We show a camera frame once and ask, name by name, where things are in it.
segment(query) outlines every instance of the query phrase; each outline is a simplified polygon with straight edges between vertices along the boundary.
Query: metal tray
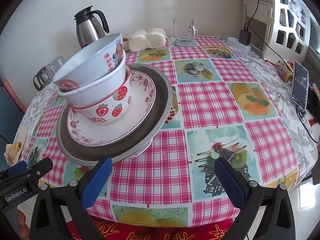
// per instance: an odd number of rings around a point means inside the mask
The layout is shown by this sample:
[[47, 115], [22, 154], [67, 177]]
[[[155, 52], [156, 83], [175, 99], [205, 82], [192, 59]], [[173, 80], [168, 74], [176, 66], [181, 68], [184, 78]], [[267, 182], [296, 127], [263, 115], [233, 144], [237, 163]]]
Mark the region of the metal tray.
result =
[[172, 106], [173, 93], [166, 75], [148, 65], [128, 65], [132, 70], [146, 73], [155, 83], [156, 99], [150, 113], [133, 133], [122, 140], [109, 145], [89, 147], [75, 142], [69, 135], [67, 129], [69, 105], [66, 104], [58, 119], [57, 138], [63, 154], [74, 163], [92, 167], [105, 157], [110, 157], [113, 163], [123, 160], [145, 147], [167, 119]]

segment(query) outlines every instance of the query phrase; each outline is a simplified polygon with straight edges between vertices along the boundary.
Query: metal bolt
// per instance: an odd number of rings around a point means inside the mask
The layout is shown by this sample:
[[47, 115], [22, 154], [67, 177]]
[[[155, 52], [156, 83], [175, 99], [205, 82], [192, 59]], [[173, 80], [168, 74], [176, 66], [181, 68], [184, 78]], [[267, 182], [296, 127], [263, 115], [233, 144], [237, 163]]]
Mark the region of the metal bolt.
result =
[[251, 187], [257, 187], [258, 183], [257, 183], [256, 181], [254, 181], [254, 180], [250, 180], [250, 181], [249, 181], [249, 185], [250, 185]]
[[43, 184], [40, 188], [41, 188], [42, 190], [46, 190], [47, 187], [48, 187], [48, 184]]
[[74, 179], [74, 180], [72, 180], [72, 181], [69, 182], [69, 185], [70, 185], [71, 187], [77, 186], [77, 185], [78, 185], [78, 181], [77, 181], [76, 179]]
[[287, 187], [283, 183], [281, 183], [279, 187], [280, 187], [280, 189], [283, 189], [283, 190], [287, 189]]

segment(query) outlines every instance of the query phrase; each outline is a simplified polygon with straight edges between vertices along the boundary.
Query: phone screen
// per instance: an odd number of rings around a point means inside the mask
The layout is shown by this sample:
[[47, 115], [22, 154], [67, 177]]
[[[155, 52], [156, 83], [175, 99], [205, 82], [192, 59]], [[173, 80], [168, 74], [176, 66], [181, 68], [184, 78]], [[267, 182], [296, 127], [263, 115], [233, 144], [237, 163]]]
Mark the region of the phone screen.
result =
[[308, 78], [308, 70], [298, 62], [295, 62], [292, 100], [294, 100], [303, 109], [306, 109], [307, 104]]

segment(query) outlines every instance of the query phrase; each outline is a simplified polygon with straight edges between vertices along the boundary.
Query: red rim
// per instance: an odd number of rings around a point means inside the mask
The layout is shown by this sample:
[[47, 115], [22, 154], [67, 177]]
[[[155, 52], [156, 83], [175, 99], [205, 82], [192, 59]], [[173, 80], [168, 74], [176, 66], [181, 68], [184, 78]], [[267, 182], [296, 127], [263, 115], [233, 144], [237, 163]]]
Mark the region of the red rim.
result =
[[99, 102], [96, 102], [96, 103], [94, 103], [94, 104], [92, 104], [92, 105], [90, 105], [90, 106], [85, 106], [85, 107], [75, 107], [75, 106], [73, 106], [72, 104], [70, 104], [70, 107], [71, 108], [73, 108], [73, 109], [76, 109], [76, 110], [81, 110], [81, 109], [86, 109], [86, 108], [89, 108], [89, 107], [92, 107], [92, 106], [95, 106], [95, 105], [97, 105], [97, 104], [100, 104], [101, 102], [103, 102], [104, 100], [106, 100], [106, 99], [108, 99], [109, 97], [111, 97], [115, 92], [117, 92], [127, 81], [128, 81], [128, 78], [130, 77], [130, 75], [131, 75], [131, 69], [129, 68], [129, 66], [127, 66], [127, 65], [125, 65], [126, 66], [126, 68], [128, 68], [129, 69], [129, 73], [128, 73], [128, 76], [127, 76], [127, 78], [124, 80], [124, 82], [121, 84], [121, 86], [120, 87], [118, 87], [118, 89], [117, 90], [115, 90], [115, 91], [113, 91], [110, 95], [108, 95], [107, 97], [105, 97], [105, 98], [103, 98], [103, 99], [101, 99]]

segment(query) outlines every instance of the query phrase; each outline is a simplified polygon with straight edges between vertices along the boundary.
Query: checkered tablecloth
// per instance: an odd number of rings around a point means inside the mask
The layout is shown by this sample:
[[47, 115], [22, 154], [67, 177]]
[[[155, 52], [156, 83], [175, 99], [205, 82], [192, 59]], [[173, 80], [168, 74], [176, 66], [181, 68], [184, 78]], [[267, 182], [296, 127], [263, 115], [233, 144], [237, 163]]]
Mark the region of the checkered tablecloth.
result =
[[[199, 36], [192, 46], [176, 47], [168, 38], [164, 48], [130, 53], [126, 62], [149, 64], [169, 78], [172, 111], [145, 152], [114, 163], [108, 182], [88, 209], [91, 215], [170, 227], [235, 217], [239, 210], [219, 189], [209, 165], [209, 159], [219, 155], [212, 147], [216, 143], [224, 145], [224, 157], [235, 169], [263, 186], [285, 183], [292, 189], [301, 180], [306, 164], [295, 151], [296, 136], [281, 115], [279, 100], [269, 94], [264, 73], [257, 74], [224, 39]], [[40, 100], [47, 103], [35, 111]], [[51, 158], [53, 169], [42, 179], [51, 186], [64, 186], [83, 175], [57, 142], [56, 123], [64, 104], [56, 89], [38, 94], [23, 120], [30, 120], [30, 136], [22, 159], [31, 164]], [[30, 118], [32, 111], [38, 121]]]

